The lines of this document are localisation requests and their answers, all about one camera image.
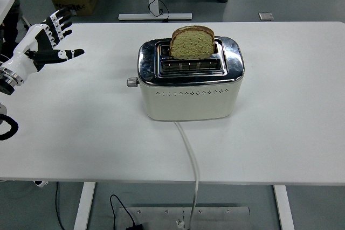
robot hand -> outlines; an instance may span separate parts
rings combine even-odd
[[[0,67],[0,92],[12,94],[14,86],[23,84],[31,73],[40,71],[45,64],[60,63],[75,58],[84,50],[55,50],[66,36],[71,22],[67,9],[60,9],[41,24],[33,25],[13,52],[13,57]]]

white table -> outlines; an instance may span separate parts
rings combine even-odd
[[[0,0],[0,23],[5,19],[15,0]]]
[[[83,56],[47,65],[0,95],[19,123],[0,143],[0,178],[194,181],[174,124],[150,119],[140,90],[126,86],[141,44],[185,25],[74,24],[59,47],[83,48]],[[232,115],[181,123],[200,181],[344,185],[345,25],[202,25],[238,43],[245,76]]]

bread slice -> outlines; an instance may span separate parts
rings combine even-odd
[[[215,33],[208,27],[193,25],[172,33],[170,55],[176,59],[204,59],[214,52]]]

toaster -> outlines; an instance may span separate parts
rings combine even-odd
[[[139,49],[138,77],[128,87],[140,85],[149,117],[159,121],[191,121],[231,114],[244,76],[237,43],[215,37],[209,57],[176,59],[169,55],[171,38],[150,40]]]

toaster lever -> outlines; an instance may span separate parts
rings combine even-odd
[[[128,87],[138,87],[138,84],[139,84],[138,78],[127,79],[127,86]]]

